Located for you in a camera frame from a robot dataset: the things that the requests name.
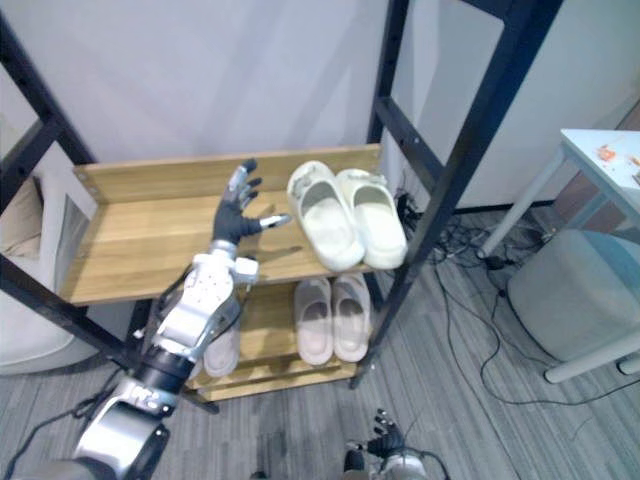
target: black metal frame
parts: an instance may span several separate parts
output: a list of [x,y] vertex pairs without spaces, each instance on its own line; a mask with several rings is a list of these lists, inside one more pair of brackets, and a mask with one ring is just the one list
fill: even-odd
[[[389,294],[383,298],[375,276],[366,277],[379,327],[372,335],[367,356],[351,380],[355,388],[379,353],[391,322],[467,187],[495,135],[544,40],[562,0],[465,0],[500,18],[504,30],[480,84],[449,159],[443,166],[416,128],[391,98],[409,0],[390,0],[385,22],[378,75],[367,141],[378,143],[384,128],[390,132],[416,176],[430,194],[404,264],[395,272]],[[71,161],[92,163],[93,157],[47,90],[27,55],[0,14],[0,60],[39,120],[2,161],[0,213],[54,141]],[[0,288],[48,320],[102,350],[118,364],[132,368],[140,358],[132,341],[122,342],[78,308],[47,290],[0,256]],[[148,301],[139,302],[130,333],[148,314]],[[206,405],[217,412],[215,403]]]
[[[62,147],[75,165],[94,163],[93,156],[73,129],[62,109],[47,90],[15,34],[0,14],[0,61],[38,115],[0,164],[0,214],[54,142]],[[81,340],[102,351],[124,368],[133,368],[140,354],[135,337],[125,342],[87,317],[87,309],[76,307],[16,267],[0,255],[0,289],[19,302]],[[136,302],[130,333],[141,328],[148,314],[149,301]]]
[[397,39],[402,38],[408,3],[408,0],[389,3],[368,140],[379,142],[381,125],[384,125],[429,193],[430,200],[409,244],[407,257],[395,271],[386,299],[379,297],[380,288],[375,285],[375,277],[367,277],[374,306],[380,305],[376,312],[378,328],[371,337],[367,355],[351,379],[351,388],[357,387],[377,357],[391,322],[502,123],[562,0],[467,0],[474,7],[500,18],[504,29],[444,166],[390,96],[400,52]]

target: slipper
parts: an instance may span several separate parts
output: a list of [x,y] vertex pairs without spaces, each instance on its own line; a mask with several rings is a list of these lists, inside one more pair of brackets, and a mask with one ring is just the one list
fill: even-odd
[[298,353],[309,365],[327,363],[333,355],[330,298],[326,278],[304,280],[293,294]]
[[362,274],[340,275],[333,282],[333,349],[345,362],[367,353],[371,332],[371,300]]
[[300,165],[289,179],[287,197],[320,263],[339,272],[362,260],[364,245],[329,167],[317,161]]
[[357,168],[341,171],[337,179],[365,244],[364,262],[381,270],[399,267],[407,239],[386,179]]
[[233,372],[240,359],[240,322],[216,338],[204,351],[202,363],[210,377],[224,377]]

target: robotic arm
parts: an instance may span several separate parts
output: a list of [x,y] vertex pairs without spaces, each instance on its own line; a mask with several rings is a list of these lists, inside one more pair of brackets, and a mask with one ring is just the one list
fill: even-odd
[[258,262],[236,257],[238,243],[291,220],[287,214],[243,216],[258,195],[254,188],[261,179],[247,181],[256,166],[255,160],[247,160],[233,173],[214,217],[209,251],[193,258],[178,303],[160,325],[141,365],[120,381],[82,434],[73,460],[52,462],[41,476],[36,473],[23,480],[151,477],[169,440],[162,419],[176,408],[180,390],[217,333],[221,318],[238,312],[234,287],[258,279]]

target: white wall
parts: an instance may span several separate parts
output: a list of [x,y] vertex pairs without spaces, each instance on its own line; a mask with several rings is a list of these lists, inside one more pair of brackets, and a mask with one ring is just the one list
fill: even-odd
[[[385,0],[0,6],[100,161],[365,141]],[[640,92],[639,19],[637,0],[565,0],[461,206],[512,202],[560,128],[616,125]],[[501,29],[461,1],[411,3],[393,96],[441,160]]]
[[[501,22],[462,2],[411,7],[393,96],[444,162]],[[637,0],[565,0],[459,206],[513,202],[553,155],[561,128],[617,125],[640,97],[639,25]],[[404,160],[389,138],[385,149],[391,183],[402,184]],[[555,198],[574,173],[559,172],[538,199]],[[405,183],[419,191],[415,179]]]
[[9,0],[100,161],[360,144],[386,0]]

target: white table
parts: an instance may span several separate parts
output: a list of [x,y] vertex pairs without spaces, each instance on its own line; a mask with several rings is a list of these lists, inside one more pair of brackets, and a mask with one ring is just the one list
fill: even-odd
[[[600,190],[598,195],[567,223],[567,228],[579,228],[611,200],[629,219],[640,227],[640,184],[633,178],[640,172],[640,132],[623,130],[561,130],[562,146],[553,160],[538,174],[524,191],[502,222],[478,250],[478,256],[486,257],[500,243],[513,225],[531,206],[533,199],[553,174],[566,161],[572,161]],[[615,152],[610,160],[602,160],[599,149],[606,147]]]
[[[608,160],[601,158],[605,147],[615,155]],[[567,223],[567,228],[579,228],[602,207],[613,201],[625,216],[640,227],[640,184],[633,175],[640,172],[640,132],[621,130],[562,130],[562,146],[553,160],[538,174],[520,199],[511,207],[487,241],[478,251],[479,257],[488,256],[509,232],[511,227],[529,208],[553,174],[570,160],[599,188],[599,193]],[[591,368],[614,361],[640,348],[640,332],[634,332],[617,342],[599,348],[582,357],[561,363],[545,372],[547,380],[556,383],[571,378]],[[618,367],[625,374],[640,370],[640,351]]]

